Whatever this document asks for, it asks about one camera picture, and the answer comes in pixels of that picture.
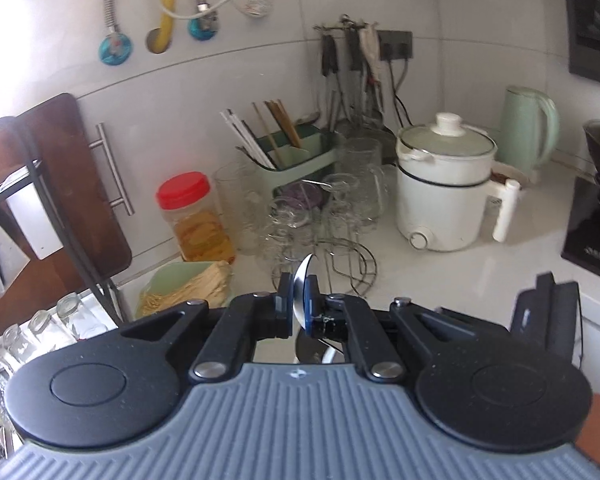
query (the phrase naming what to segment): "circular black cover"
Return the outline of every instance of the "circular black cover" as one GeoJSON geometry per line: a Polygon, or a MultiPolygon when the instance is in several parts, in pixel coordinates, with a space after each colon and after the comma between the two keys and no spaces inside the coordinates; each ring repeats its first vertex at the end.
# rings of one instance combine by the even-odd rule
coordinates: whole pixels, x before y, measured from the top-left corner
{"type": "Polygon", "coordinates": [[[471,446],[535,452],[572,442],[591,389],[569,362],[513,339],[443,345],[416,382],[425,414],[471,446]]]}
{"type": "Polygon", "coordinates": [[[102,448],[156,426],[179,395],[164,347],[109,333],[23,366],[7,383],[5,405],[28,438],[55,447],[102,448]]]}

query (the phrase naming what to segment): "black stove top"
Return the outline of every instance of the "black stove top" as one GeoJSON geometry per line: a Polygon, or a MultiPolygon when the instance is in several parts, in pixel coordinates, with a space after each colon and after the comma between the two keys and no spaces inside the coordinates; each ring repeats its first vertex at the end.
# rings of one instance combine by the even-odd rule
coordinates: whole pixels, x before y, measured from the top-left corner
{"type": "Polygon", "coordinates": [[[600,276],[600,197],[596,184],[577,177],[562,257],[600,276]]]}

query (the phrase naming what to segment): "electrical outlet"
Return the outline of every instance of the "electrical outlet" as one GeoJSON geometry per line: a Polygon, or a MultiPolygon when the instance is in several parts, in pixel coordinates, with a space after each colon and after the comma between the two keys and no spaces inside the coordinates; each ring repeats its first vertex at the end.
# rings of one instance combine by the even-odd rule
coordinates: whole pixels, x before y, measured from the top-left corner
{"type": "Polygon", "coordinates": [[[406,30],[378,30],[380,59],[411,59],[413,57],[413,33],[406,30]]]}

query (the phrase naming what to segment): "white logo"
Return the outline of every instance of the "white logo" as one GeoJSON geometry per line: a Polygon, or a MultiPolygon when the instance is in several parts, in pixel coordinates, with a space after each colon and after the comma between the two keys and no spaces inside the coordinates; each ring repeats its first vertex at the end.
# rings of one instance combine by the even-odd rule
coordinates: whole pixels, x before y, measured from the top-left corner
{"type": "Polygon", "coordinates": [[[296,368],[295,370],[289,372],[289,376],[293,377],[294,379],[303,379],[307,377],[307,375],[309,374],[302,370],[302,368],[296,368]]]}
{"type": "Polygon", "coordinates": [[[600,251],[594,249],[593,247],[585,247],[584,251],[589,254],[590,256],[593,256],[594,258],[600,260],[600,251]]]}

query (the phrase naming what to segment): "gray ribbed surface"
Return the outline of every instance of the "gray ribbed surface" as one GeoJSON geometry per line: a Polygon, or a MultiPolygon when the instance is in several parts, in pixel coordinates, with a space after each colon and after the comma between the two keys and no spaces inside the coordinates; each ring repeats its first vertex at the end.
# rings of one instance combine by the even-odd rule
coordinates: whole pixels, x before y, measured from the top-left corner
{"type": "Polygon", "coordinates": [[[0,468],[3,479],[593,480],[600,471],[571,446],[469,448],[433,428],[398,386],[366,381],[350,364],[246,364],[229,382],[193,388],[176,417],[137,442],[91,453],[26,444],[0,468]]]}

